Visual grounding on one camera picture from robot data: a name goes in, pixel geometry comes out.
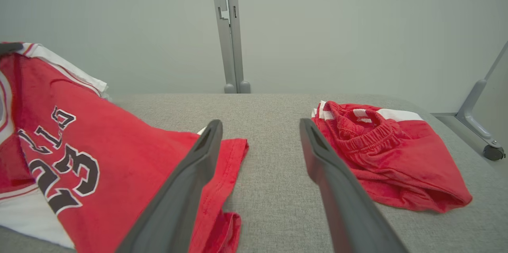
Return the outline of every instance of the caster wheel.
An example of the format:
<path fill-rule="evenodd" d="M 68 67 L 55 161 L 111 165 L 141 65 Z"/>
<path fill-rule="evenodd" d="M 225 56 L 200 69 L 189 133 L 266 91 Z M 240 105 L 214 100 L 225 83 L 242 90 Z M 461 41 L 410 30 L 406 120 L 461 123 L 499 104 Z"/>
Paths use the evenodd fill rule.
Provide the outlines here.
<path fill-rule="evenodd" d="M 483 157 L 492 161 L 497 161 L 506 157 L 506 154 L 504 153 L 504 149 L 502 147 L 494 148 L 490 145 L 487 145 L 485 148 L 483 148 Z"/>

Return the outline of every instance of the jersey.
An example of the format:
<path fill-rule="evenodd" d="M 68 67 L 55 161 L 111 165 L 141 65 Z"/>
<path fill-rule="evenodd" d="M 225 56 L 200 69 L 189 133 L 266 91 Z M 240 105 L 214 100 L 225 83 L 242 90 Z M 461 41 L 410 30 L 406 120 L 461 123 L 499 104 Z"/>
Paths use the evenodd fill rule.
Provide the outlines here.
<path fill-rule="evenodd" d="M 471 202 L 445 144 L 418 114 L 321 101 L 312 121 L 374 201 L 439 213 Z"/>
<path fill-rule="evenodd" d="M 0 197 L 42 192 L 78 252 L 113 252 L 198 134 L 153 128 L 103 99 L 105 83 L 38 44 L 0 60 Z M 190 252 L 234 251 L 240 217 L 221 211 L 245 139 L 221 142 Z"/>

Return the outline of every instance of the gray table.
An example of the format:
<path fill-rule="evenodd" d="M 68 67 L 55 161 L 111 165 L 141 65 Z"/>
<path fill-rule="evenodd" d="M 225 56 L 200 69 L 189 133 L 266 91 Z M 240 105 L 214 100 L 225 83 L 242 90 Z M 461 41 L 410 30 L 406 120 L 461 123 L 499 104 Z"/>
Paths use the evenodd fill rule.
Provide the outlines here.
<path fill-rule="evenodd" d="M 145 94 L 115 103 L 149 125 L 197 132 L 221 119 L 225 139 L 247 138 L 250 150 L 225 210 L 242 218 L 238 251 L 331 252 L 318 187 L 307 176 L 298 122 L 320 100 L 417 112 L 443 138 L 473 195 L 444 215 L 377 204 L 413 253 L 506 252 L 508 185 L 456 134 L 423 109 L 386 96 L 347 94 Z M 2 252 L 67 252 L 0 229 Z"/>

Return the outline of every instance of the white partition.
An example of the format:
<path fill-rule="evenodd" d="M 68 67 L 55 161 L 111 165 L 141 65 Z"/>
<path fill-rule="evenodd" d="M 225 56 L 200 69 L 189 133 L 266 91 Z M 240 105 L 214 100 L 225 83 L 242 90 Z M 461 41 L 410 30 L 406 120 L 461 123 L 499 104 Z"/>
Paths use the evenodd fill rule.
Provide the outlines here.
<path fill-rule="evenodd" d="M 253 93 L 387 94 L 457 112 L 508 40 L 507 2 L 239 0 L 244 77 Z"/>
<path fill-rule="evenodd" d="M 0 0 L 0 40 L 41 43 L 111 94 L 221 93 L 214 0 Z"/>

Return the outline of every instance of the floor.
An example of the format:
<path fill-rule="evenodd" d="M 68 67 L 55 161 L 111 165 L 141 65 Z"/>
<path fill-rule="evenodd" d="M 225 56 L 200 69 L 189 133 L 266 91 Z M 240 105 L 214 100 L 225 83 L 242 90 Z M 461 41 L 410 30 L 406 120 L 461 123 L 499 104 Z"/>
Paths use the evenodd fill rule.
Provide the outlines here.
<path fill-rule="evenodd" d="M 508 52 L 504 54 L 488 79 L 487 86 L 475 104 L 473 115 L 508 153 Z M 443 116 L 437 119 L 453 130 L 473 150 L 480 154 L 483 152 L 487 143 L 454 116 Z M 485 160 L 508 180 L 508 157 L 498 161 Z"/>

